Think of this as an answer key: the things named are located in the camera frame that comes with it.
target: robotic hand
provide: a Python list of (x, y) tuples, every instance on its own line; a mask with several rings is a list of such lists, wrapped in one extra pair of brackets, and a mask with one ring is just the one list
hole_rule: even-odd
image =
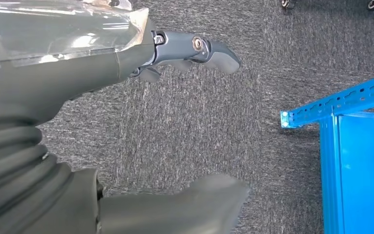
[(154, 69), (159, 65), (172, 65), (186, 71), (195, 63), (209, 68), (219, 68), (231, 74), (240, 67), (240, 60), (227, 46), (220, 42), (209, 41), (195, 34), (152, 31), (155, 51), (150, 61), (137, 68), (131, 75), (142, 80), (155, 82), (160, 74)]
[(227, 234), (247, 186), (226, 175), (175, 195), (103, 197), (95, 169), (72, 172), (40, 145), (37, 125), (85, 92), (155, 67), (236, 71), (226, 46), (157, 31), (148, 10), (103, 0), (0, 0), (0, 234)]

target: screw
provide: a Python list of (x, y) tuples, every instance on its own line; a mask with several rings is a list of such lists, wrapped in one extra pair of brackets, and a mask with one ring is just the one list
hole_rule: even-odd
[(162, 35), (156, 35), (154, 36), (154, 44), (164, 44), (164, 37)]
[(193, 37), (193, 49), (201, 51), (203, 49), (203, 41), (198, 36)]

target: clear plastic wrap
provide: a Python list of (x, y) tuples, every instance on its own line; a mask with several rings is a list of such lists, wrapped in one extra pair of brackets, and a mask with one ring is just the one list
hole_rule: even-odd
[(78, 0), (0, 0), (0, 67), (115, 53), (140, 44), (148, 9)]

